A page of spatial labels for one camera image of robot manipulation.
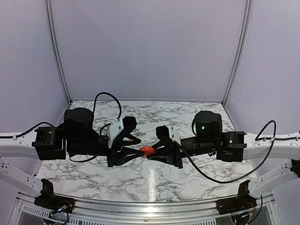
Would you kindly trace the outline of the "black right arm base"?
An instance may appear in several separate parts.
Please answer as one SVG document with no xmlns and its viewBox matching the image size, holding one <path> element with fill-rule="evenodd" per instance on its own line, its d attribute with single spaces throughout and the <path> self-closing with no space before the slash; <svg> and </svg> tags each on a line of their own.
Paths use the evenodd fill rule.
<svg viewBox="0 0 300 225">
<path fill-rule="evenodd" d="M 256 198 L 249 194 L 249 183 L 250 180 L 247 180 L 239 185 L 237 196 L 216 201 L 216 209 L 220 215 L 247 210 L 257 206 Z"/>
</svg>

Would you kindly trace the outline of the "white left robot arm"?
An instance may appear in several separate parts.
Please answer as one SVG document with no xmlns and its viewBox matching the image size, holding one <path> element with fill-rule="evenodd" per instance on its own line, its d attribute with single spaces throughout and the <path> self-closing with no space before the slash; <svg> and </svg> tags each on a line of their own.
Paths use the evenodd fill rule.
<svg viewBox="0 0 300 225">
<path fill-rule="evenodd" d="M 53 192 L 53 184 L 47 179 L 38 179 L 10 165 L 6 158 L 24 157 L 46 160 L 64 160 L 89 155 L 106 157 L 108 167 L 121 166 L 144 152 L 132 145 L 141 140 L 131 133 L 136 128 L 132 116 L 117 117 L 108 126 L 108 137 L 101 137 L 93 129 L 94 113 L 86 108 L 66 110 L 64 121 L 59 126 L 40 122 L 27 131 L 1 133 L 0 179 L 24 191 L 32 197 L 40 197 L 42 203 L 54 209 L 59 198 Z"/>
</svg>

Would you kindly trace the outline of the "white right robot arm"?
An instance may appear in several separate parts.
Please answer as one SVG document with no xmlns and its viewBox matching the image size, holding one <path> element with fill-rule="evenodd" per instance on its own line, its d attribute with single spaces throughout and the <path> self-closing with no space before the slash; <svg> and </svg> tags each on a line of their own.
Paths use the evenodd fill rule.
<svg viewBox="0 0 300 225">
<path fill-rule="evenodd" d="M 211 111 L 198 112 L 192 121 L 194 136 L 180 138 L 172 127 L 159 126 L 156 135 L 159 142 L 148 147 L 145 157 L 182 168 L 183 158 L 198 155 L 215 155 L 223 162 L 242 162 L 255 158 L 282 158 L 279 166 L 264 175 L 246 180 L 239 185 L 238 195 L 232 200 L 237 210 L 250 203 L 250 197 L 264 193 L 300 177 L 300 134 L 255 135 L 243 131 L 223 132 L 222 117 Z"/>
</svg>

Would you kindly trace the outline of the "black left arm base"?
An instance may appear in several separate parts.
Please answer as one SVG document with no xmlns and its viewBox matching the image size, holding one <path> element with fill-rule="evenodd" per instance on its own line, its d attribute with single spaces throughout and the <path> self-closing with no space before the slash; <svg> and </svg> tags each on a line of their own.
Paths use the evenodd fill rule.
<svg viewBox="0 0 300 225">
<path fill-rule="evenodd" d="M 46 179 L 42 179 L 42 190 L 40 195 L 35 197 L 34 204 L 46 209 L 52 210 L 53 213 L 72 213 L 75 200 L 74 198 L 56 195 L 53 184 Z"/>
</svg>

